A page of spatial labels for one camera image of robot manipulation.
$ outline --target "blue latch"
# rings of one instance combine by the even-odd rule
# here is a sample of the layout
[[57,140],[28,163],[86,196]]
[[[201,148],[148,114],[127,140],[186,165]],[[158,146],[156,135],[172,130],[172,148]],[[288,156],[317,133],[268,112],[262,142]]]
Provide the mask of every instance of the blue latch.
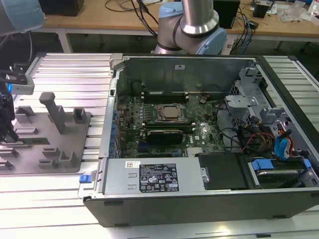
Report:
[[287,147],[288,141],[285,138],[278,136],[275,141],[275,154],[280,157],[283,161],[286,161],[285,149]]
[[92,175],[81,175],[80,183],[92,183]]
[[274,168],[270,159],[256,159],[252,162],[252,165],[254,170],[268,170]]
[[304,158],[304,164],[305,164],[307,169],[311,168],[311,163],[310,163],[309,159]]

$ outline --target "warning label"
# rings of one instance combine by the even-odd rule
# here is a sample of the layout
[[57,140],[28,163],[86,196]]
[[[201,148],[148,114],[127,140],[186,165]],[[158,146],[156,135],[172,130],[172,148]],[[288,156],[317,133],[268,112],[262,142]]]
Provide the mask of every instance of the warning label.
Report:
[[142,193],[179,191],[176,164],[141,164],[140,191]]

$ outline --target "wooden table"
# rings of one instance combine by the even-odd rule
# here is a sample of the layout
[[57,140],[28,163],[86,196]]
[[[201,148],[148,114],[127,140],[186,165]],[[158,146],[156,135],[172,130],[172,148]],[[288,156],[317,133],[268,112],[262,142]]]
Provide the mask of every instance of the wooden table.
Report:
[[[111,0],[108,7],[122,10],[117,3]],[[319,41],[319,27],[313,23],[303,20],[301,22],[281,22],[276,15],[266,15],[265,18],[252,17],[249,6],[244,5],[251,0],[242,0],[240,7],[249,20],[259,23],[253,39],[275,40],[275,41]],[[134,11],[114,12],[104,7],[106,0],[85,0],[84,6],[77,17],[48,15],[47,20],[38,32],[55,32],[59,35],[64,52],[72,52],[68,39],[69,33],[87,34],[120,34],[120,35],[150,35],[142,26]],[[157,18],[161,4],[149,6],[150,12]],[[158,30],[157,24],[144,14],[150,27]],[[232,29],[227,29],[228,38],[223,54],[229,54],[232,43],[241,35],[243,25],[239,20],[234,22]]]

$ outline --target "electronic device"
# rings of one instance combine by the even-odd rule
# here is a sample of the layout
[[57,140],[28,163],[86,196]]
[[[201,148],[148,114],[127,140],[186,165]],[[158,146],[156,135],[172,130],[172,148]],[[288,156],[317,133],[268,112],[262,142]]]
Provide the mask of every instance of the electronic device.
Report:
[[81,180],[95,182],[81,193],[102,226],[289,218],[319,204],[319,133],[264,57],[112,54],[110,66],[99,166]]
[[267,11],[269,10],[270,3],[268,1],[258,1],[255,4],[253,16],[258,18],[264,18]]
[[225,29],[233,27],[240,0],[215,0],[214,9],[219,15],[219,26]]
[[39,0],[45,14],[77,16],[84,0]]

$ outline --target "computer tower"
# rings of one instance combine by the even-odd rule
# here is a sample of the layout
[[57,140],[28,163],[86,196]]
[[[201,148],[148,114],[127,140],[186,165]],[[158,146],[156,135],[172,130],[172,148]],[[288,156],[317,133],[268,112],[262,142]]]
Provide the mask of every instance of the computer tower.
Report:
[[39,0],[45,14],[77,16],[84,0]]

